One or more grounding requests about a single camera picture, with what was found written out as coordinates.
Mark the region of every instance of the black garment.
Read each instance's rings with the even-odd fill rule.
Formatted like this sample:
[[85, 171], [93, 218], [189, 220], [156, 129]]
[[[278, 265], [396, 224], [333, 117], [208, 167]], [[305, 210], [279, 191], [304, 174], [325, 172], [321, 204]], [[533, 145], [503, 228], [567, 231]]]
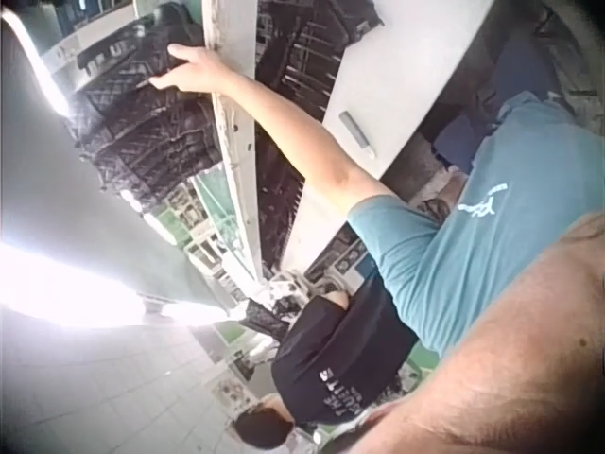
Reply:
[[273, 312], [254, 300], [248, 301], [246, 318], [239, 324], [257, 333], [271, 336], [278, 342], [284, 340], [290, 329], [290, 323], [280, 320]]
[[387, 388], [417, 340], [375, 272], [348, 311], [309, 302], [278, 350], [273, 381], [297, 424], [344, 423]]

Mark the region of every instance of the skin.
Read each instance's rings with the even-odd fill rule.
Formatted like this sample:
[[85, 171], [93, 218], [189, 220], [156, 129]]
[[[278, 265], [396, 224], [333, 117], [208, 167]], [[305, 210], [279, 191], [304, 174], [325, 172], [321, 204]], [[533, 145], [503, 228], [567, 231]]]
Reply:
[[349, 295], [345, 291], [331, 291], [323, 295], [323, 297], [335, 305], [342, 307], [343, 310], [349, 309]]
[[266, 395], [263, 397], [262, 404], [266, 409], [274, 409], [277, 411], [286, 421], [294, 423], [294, 418], [285, 407], [284, 401], [279, 394], [275, 393]]
[[579, 452], [605, 409], [603, 228], [583, 218], [541, 254], [353, 452]]
[[[169, 52], [186, 63], [150, 83], [232, 98], [343, 216], [392, 195], [293, 103], [206, 49]], [[578, 452], [576, 437], [605, 405], [604, 228], [602, 215], [583, 218], [542, 253], [354, 452]]]

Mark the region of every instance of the wall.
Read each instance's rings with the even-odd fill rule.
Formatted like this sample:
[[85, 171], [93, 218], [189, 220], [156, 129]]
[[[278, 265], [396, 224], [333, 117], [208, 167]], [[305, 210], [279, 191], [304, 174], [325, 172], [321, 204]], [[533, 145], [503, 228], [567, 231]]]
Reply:
[[119, 197], [99, 191], [2, 25], [3, 241], [117, 278], [133, 289], [216, 304], [184, 254]]
[[2, 434], [24, 454], [243, 454], [187, 329], [68, 330], [3, 310]]

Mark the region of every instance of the person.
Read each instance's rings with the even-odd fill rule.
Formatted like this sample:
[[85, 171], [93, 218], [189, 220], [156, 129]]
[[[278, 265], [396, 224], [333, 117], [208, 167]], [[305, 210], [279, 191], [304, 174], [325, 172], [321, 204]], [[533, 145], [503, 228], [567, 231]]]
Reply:
[[601, 214], [540, 254], [418, 391], [320, 454], [605, 452], [604, 295]]
[[[401, 320], [425, 347], [442, 357], [447, 358], [482, 314], [490, 315], [487, 309], [505, 289], [518, 284], [520, 274], [572, 224], [600, 212], [605, 205], [603, 140], [578, 127], [556, 99], [521, 93], [504, 103], [497, 129], [477, 152], [457, 209], [440, 227], [358, 166], [320, 123], [293, 103], [236, 74], [208, 49], [171, 45], [169, 52], [186, 63], [150, 83], [158, 89], [177, 86], [184, 91], [221, 93], [248, 111], [306, 183], [347, 218], [376, 262]], [[557, 271], [577, 261], [583, 263], [583, 259], [572, 258], [562, 253]], [[580, 267], [572, 274], [577, 272], [588, 271]], [[592, 273], [591, 269], [584, 280]], [[573, 281], [572, 276], [547, 273], [544, 279], [570, 297], [572, 290], [582, 291], [581, 277]], [[561, 288], [566, 282], [571, 283], [569, 288]], [[523, 322], [523, 315], [537, 322], [532, 317], [536, 309], [529, 301], [533, 295], [530, 291], [517, 296], [515, 300], [526, 306], [494, 305], [491, 311], [516, 311], [507, 314], [510, 324], [502, 327], [509, 337], [514, 327], [517, 338], [498, 335], [496, 325], [482, 334], [510, 345], [521, 342], [528, 353], [534, 353], [536, 342], [544, 347], [542, 339], [526, 335], [524, 329], [531, 333], [530, 328], [536, 326]], [[545, 310], [544, 305], [536, 306]], [[557, 344], [556, 338], [546, 334], [551, 333], [537, 331], [538, 336]], [[583, 339], [590, 345], [600, 339], [594, 330], [586, 336]], [[489, 360], [481, 361], [484, 376], [508, 359], [486, 355]], [[538, 355], [527, 356], [542, 361]], [[466, 390], [461, 395], [468, 395], [468, 401], [457, 401], [451, 411], [473, 404], [473, 393], [480, 391]]]
[[[377, 274], [353, 298], [343, 291], [314, 296], [271, 364], [278, 393], [241, 413], [232, 428], [248, 445], [272, 449], [294, 427], [349, 422], [398, 377], [417, 340], [399, 321]], [[393, 344], [397, 352], [377, 354]]]

